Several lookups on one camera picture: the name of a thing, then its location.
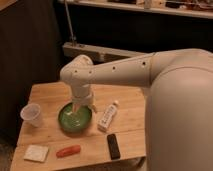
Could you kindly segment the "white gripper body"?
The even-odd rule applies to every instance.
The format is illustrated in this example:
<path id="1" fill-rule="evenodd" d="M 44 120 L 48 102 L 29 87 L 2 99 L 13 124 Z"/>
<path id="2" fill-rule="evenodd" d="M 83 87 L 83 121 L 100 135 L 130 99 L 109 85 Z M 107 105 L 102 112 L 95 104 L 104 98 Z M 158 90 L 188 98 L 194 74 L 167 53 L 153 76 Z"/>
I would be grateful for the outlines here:
<path id="1" fill-rule="evenodd" d="M 79 106 L 93 104 L 93 92 L 90 86 L 72 87 L 72 101 Z"/>

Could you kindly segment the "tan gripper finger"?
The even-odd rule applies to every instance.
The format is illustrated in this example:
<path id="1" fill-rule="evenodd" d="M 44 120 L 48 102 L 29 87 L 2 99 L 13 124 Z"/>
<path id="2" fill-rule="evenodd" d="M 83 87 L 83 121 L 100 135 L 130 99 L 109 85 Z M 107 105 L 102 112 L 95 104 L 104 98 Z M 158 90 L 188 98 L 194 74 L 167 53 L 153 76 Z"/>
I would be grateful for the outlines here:
<path id="1" fill-rule="evenodd" d="M 73 103 L 73 108 L 72 108 L 73 113 L 76 113 L 79 110 L 79 108 L 80 108 L 79 104 Z"/>
<path id="2" fill-rule="evenodd" d="M 97 107 L 94 104 L 91 106 L 91 108 L 95 113 L 97 113 Z"/>

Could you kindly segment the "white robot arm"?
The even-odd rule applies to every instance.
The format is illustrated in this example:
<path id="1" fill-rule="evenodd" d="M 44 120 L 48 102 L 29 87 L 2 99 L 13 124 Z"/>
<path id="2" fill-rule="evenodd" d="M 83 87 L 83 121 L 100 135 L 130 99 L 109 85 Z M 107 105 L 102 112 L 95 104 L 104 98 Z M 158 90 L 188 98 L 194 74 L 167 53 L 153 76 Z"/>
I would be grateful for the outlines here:
<path id="1" fill-rule="evenodd" d="M 213 53 L 179 49 L 95 65 L 79 55 L 60 71 L 76 105 L 91 102 L 92 84 L 148 90 L 148 171 L 213 171 Z"/>

